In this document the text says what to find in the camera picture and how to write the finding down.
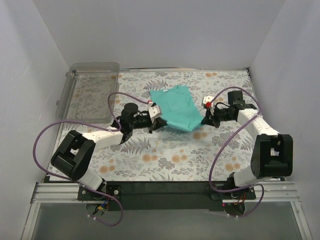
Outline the teal t shirt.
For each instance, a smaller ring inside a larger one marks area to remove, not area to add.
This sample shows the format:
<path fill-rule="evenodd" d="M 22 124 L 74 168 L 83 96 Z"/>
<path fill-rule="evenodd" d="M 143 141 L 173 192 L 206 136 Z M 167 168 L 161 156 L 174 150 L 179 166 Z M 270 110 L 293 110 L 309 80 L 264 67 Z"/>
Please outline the teal t shirt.
<path fill-rule="evenodd" d="M 173 88 L 151 90 L 150 99 L 161 111 L 161 118 L 175 130 L 192 132 L 201 126 L 203 117 L 195 105 L 189 88 L 177 85 Z"/>

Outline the clear plastic bin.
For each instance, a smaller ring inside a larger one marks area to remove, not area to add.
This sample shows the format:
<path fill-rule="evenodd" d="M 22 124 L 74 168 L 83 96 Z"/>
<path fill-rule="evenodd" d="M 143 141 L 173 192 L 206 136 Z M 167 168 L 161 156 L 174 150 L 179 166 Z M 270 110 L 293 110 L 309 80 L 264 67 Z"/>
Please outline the clear plastic bin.
<path fill-rule="evenodd" d="M 115 96 L 119 90 L 117 62 L 78 62 L 66 73 L 66 81 L 57 101 L 56 118 L 86 122 L 108 123 L 112 120 Z"/>

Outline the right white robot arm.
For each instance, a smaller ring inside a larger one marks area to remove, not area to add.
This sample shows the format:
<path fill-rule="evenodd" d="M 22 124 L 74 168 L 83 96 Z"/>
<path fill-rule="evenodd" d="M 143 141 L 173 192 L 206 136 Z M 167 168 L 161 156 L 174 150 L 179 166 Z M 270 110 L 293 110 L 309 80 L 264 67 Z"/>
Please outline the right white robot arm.
<path fill-rule="evenodd" d="M 255 141 L 249 166 L 231 173 L 221 186 L 216 186 L 211 179 L 208 181 L 212 191 L 227 194 L 232 199 L 239 198 L 262 181 L 288 177 L 293 172 L 293 138 L 273 129 L 261 116 L 258 105 L 247 103 L 243 93 L 238 87 L 230 90 L 224 108 L 218 107 L 215 97 L 205 96 L 202 100 L 206 110 L 202 125 L 219 128 L 221 122 L 236 121 L 241 127 L 234 135 L 246 130 Z"/>

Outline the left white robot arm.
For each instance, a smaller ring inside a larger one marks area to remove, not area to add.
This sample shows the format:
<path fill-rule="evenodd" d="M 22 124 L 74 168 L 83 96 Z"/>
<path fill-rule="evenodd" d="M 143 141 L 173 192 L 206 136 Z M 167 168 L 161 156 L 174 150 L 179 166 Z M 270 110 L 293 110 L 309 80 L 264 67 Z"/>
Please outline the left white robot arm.
<path fill-rule="evenodd" d="M 89 169 L 94 151 L 127 142 L 135 129 L 148 129 L 151 134 L 167 125 L 161 116 L 160 106 L 152 101 L 147 103 L 145 111 L 140 111 L 135 103 L 127 103 L 121 115 L 106 130 L 91 133 L 69 131 L 53 154 L 50 163 L 73 182 L 88 187 L 89 194 L 95 200 L 101 200 L 106 196 L 107 183 Z"/>

